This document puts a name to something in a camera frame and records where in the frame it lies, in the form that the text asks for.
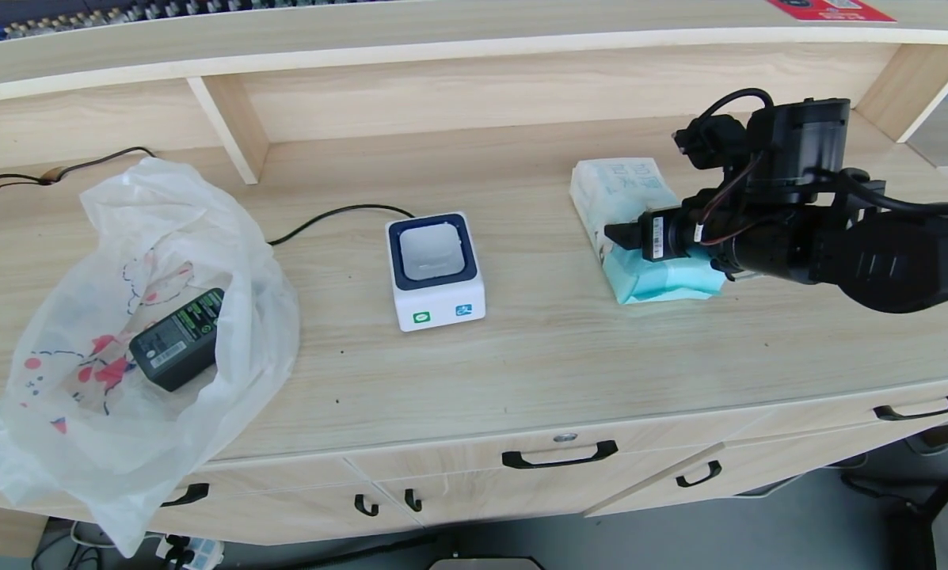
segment teal wipes package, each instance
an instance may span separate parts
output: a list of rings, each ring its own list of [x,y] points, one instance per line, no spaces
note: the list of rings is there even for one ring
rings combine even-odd
[[[683,257],[652,263],[603,234],[607,224],[635,221],[644,210],[680,204],[652,158],[583,160],[572,171],[572,202],[619,303],[707,299],[719,295],[724,274],[708,260]]]

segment drawer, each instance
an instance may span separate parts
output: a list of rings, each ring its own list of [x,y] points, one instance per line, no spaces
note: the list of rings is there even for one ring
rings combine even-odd
[[[369,483],[210,497],[160,509],[149,524],[156,533],[251,545],[326,541],[419,527]]]
[[[771,405],[742,437],[774,436],[872,423],[930,426],[948,422],[948,380],[923,385]]]
[[[209,483],[210,495],[228,496],[284,489],[306,489],[362,481],[343,458],[264,458],[206,463],[181,480],[177,494],[190,484]]]
[[[237,462],[206,463],[188,475],[170,493],[168,501],[179,500],[194,484],[208,483],[207,497],[265,493],[361,482],[362,477],[342,458],[245,459]],[[90,520],[86,506],[67,493],[53,493],[25,507],[16,508],[0,493],[0,507],[64,519]]]
[[[932,424],[940,419],[932,418]],[[718,443],[614,495],[586,512],[613,515],[730,497],[843,461],[918,431],[911,422],[877,423],[798,437]]]
[[[509,457],[536,454],[539,461],[546,462],[572,461],[596,454],[600,449],[598,445],[607,447],[614,444],[621,452],[709,445],[738,433],[763,414],[764,411],[757,408],[557,428],[390,450],[357,451],[348,455],[348,459],[373,481],[502,468],[505,466],[503,454]]]
[[[582,512],[697,454],[701,447],[615,454],[601,461],[538,469],[485,469],[379,483],[424,526],[474,520],[526,519]]]

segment black drawer handle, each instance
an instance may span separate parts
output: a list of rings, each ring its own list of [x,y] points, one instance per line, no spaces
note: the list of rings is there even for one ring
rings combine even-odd
[[[361,515],[379,516],[379,505],[371,503],[371,510],[368,510],[364,506],[364,495],[360,493],[354,495],[354,508],[356,508]]]
[[[706,481],[713,479],[713,477],[716,477],[717,475],[720,475],[720,473],[722,473],[724,470],[724,468],[720,466],[720,462],[716,461],[716,459],[713,459],[713,461],[709,462],[708,465],[710,466],[710,475],[706,475],[705,477],[702,477],[702,479],[699,479],[695,483],[688,483],[688,480],[686,479],[686,477],[684,477],[684,475],[677,476],[677,478],[674,481],[677,482],[677,486],[683,489],[687,489],[688,487],[695,487],[695,485],[701,485],[702,483],[706,483]]]
[[[601,459],[607,459],[617,453],[618,444],[609,439],[608,441],[597,441],[597,452],[589,458],[570,459],[567,462],[531,463],[524,459],[523,454],[519,451],[506,451],[502,454],[502,465],[513,469],[561,468],[562,466],[578,466],[580,463],[599,462]]]
[[[174,499],[174,501],[167,501],[166,503],[160,503],[162,507],[177,507],[179,505],[191,505],[192,503],[205,499],[206,495],[210,494],[210,484],[209,483],[192,483],[188,485],[188,489],[185,489],[185,494],[181,497]]]
[[[404,491],[404,501],[407,503],[407,506],[411,508],[413,512],[421,512],[424,509],[424,504],[421,502],[421,499],[413,498],[413,490],[408,489]]]
[[[937,412],[927,412],[927,414],[915,414],[912,416],[905,416],[898,414],[897,411],[893,410],[892,405],[879,405],[878,408],[875,408],[875,417],[879,420],[886,422],[901,422],[904,420],[919,420],[920,418],[931,418],[933,416],[941,416],[942,414],[948,414],[948,408],[945,410],[939,410]]]

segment wooden counter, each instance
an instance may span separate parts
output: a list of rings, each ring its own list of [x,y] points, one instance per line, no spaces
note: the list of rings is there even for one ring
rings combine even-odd
[[[383,202],[462,210],[478,243],[488,317],[416,333],[395,324],[387,213],[337,216],[278,246],[303,312],[294,373],[188,479],[212,481],[218,502],[162,509],[151,528],[274,544],[594,505],[619,512],[666,504],[643,491],[719,454],[727,473],[731,458],[768,463],[674,501],[729,496],[947,420],[887,422],[873,410],[945,408],[948,303],[872,313],[829,285],[762,278],[706,302],[618,306],[568,194],[578,160],[614,156],[656,158],[680,197],[716,184],[669,133],[727,91],[762,86],[778,102],[851,98],[846,165],[889,181],[893,197],[948,201],[948,180],[893,141],[948,90],[948,2],[873,4],[900,23],[801,25],[760,0],[603,0],[590,10],[443,0],[0,44],[0,170],[40,174],[145,144],[231,192],[269,238],[325,210]],[[342,40],[339,17],[351,10],[359,32]],[[686,18],[692,10],[705,15]],[[257,28],[246,22],[273,32],[249,33]],[[315,33],[293,35],[294,25]],[[130,50],[149,30],[188,36]],[[79,48],[84,58],[64,57]],[[32,66],[10,65],[29,57]],[[134,160],[0,192],[0,394],[33,310],[96,243],[78,193]],[[562,475],[498,463],[512,448],[550,452],[568,431],[587,447],[617,439],[623,453]],[[608,468],[590,470],[599,466]],[[423,515],[405,507],[405,489],[426,495]],[[315,524],[301,513],[358,494],[395,515],[362,524],[347,508],[330,519],[342,526],[291,532]],[[506,502],[517,496],[538,502]],[[431,497],[456,502],[435,511]],[[89,518],[56,500],[24,508]],[[219,526],[220,512],[243,517],[245,534]]]

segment black hook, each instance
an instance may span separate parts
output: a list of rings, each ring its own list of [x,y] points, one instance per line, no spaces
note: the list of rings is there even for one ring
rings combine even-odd
[[[368,510],[364,507],[364,495],[360,493],[354,495],[354,508],[356,508],[361,515],[379,516],[379,505],[372,503],[371,510]]]
[[[409,506],[413,512],[421,512],[421,509],[424,508],[424,505],[421,503],[421,499],[413,498],[412,489],[404,491],[404,501],[407,502],[407,506]]]

